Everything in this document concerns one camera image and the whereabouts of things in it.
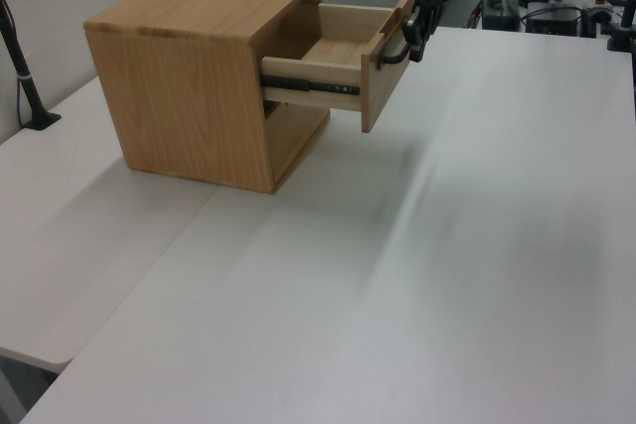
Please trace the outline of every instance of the wooden cabinet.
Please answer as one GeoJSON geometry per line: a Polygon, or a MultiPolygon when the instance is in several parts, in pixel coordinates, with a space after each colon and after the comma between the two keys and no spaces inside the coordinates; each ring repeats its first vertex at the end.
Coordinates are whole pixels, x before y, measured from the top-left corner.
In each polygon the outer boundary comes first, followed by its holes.
{"type": "Polygon", "coordinates": [[[407,65],[379,58],[409,9],[125,0],[84,28],[128,167],[274,193],[329,108],[371,131],[407,65]]]}

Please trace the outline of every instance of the gray floor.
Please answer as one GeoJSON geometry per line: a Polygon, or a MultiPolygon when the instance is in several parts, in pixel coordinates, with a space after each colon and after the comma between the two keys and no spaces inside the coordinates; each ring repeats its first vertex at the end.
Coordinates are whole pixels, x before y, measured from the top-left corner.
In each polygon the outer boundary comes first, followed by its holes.
{"type": "Polygon", "coordinates": [[[439,25],[461,28],[468,20],[470,12],[480,0],[449,0],[444,8],[439,25]]]}

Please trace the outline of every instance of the wood grain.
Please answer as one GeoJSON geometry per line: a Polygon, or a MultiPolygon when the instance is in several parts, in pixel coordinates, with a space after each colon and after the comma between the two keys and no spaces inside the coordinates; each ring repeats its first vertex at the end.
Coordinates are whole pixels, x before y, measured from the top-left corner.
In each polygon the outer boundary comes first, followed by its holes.
{"type": "Polygon", "coordinates": [[[304,61],[350,65],[360,69],[360,58],[368,42],[320,39],[303,57],[304,61]]]}
{"type": "Polygon", "coordinates": [[[251,42],[301,0],[125,0],[84,23],[87,30],[251,42]]]}
{"type": "Polygon", "coordinates": [[[249,46],[86,35],[131,169],[271,191],[249,46]]]}
{"type": "Polygon", "coordinates": [[[368,43],[393,9],[303,2],[281,22],[281,31],[368,43]]]}
{"type": "Polygon", "coordinates": [[[271,169],[276,187],[302,151],[329,120],[329,109],[279,104],[266,122],[271,169]]]}

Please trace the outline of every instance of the drawer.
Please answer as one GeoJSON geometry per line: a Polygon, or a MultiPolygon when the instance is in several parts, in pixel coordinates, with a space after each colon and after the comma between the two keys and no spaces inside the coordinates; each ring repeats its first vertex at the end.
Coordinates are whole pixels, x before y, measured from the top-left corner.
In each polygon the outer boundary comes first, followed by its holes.
{"type": "Polygon", "coordinates": [[[300,3],[258,49],[263,100],[360,111],[370,132],[408,65],[381,58],[403,47],[411,10],[412,0],[393,9],[300,3]]]}

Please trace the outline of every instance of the white tabletop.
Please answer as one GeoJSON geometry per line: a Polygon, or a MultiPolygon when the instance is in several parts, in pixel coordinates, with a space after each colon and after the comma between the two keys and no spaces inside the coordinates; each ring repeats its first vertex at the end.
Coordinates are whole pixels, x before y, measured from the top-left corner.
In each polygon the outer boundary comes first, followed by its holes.
{"type": "Polygon", "coordinates": [[[438,29],[358,127],[219,188],[25,424],[634,422],[629,56],[438,29]]]}
{"type": "Polygon", "coordinates": [[[61,371],[216,188],[127,169],[98,80],[0,147],[0,355],[61,371]]]}

